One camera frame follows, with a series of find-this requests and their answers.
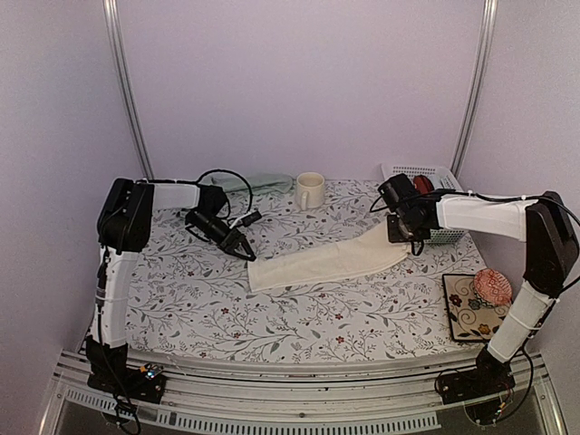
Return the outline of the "cream white towel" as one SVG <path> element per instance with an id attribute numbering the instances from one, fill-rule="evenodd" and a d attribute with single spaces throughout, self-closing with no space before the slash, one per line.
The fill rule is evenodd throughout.
<path id="1" fill-rule="evenodd" d="M 387 224 L 340 242 L 310 247 L 247 266 L 250 290 L 260 292 L 294 285 L 310 285 L 380 273 L 411 252 L 408 243 L 389 241 Z"/>

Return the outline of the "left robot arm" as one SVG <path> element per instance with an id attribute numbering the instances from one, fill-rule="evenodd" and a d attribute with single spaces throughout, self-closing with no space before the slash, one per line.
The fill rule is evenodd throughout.
<path id="1" fill-rule="evenodd" d="M 253 206 L 240 217 L 223 215 L 222 208 L 229 205 L 224 189 L 206 185 L 202 179 L 114 180 L 97 221 L 101 262 L 94 317 L 86 338 L 93 374 L 114 392 L 128 392 L 135 383 L 132 369 L 126 367 L 125 318 L 132 272 L 149 243 L 154 212 L 185 211 L 185 229 L 193 237 L 229 256 L 253 262 L 256 255 L 240 229 L 262 216 Z"/>

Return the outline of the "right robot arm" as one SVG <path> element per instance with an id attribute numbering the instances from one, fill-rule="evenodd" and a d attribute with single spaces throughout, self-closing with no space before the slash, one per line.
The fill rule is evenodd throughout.
<path id="1" fill-rule="evenodd" d="M 572 286 L 567 278 L 579 257 L 578 218 L 554 191 L 519 197 L 448 188 L 422 193 L 406 175 L 397 174 L 378 192 L 390 212 L 390 242 L 411 243 L 414 255 L 432 231 L 440 229 L 475 231 L 525 244 L 526 267 L 515 302 L 469 374 L 471 390 L 489 394 L 502 383 L 511 359 L 546 320 L 559 296 Z"/>

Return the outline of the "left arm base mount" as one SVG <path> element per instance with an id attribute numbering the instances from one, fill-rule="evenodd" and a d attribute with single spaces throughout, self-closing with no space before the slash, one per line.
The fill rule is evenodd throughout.
<path id="1" fill-rule="evenodd" d="M 93 368 L 87 385 L 101 392 L 160 404 L 166 382 L 164 366 L 147 363 L 138 369 L 121 367 L 116 370 L 108 366 Z"/>

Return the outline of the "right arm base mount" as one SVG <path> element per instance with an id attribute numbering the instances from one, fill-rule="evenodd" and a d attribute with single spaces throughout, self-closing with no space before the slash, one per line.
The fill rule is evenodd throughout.
<path id="1" fill-rule="evenodd" d="M 434 381 L 435 392 L 444 404 L 470 401 L 491 394 L 507 392 L 516 386 L 508 364 L 483 363 L 475 368 L 441 372 Z"/>

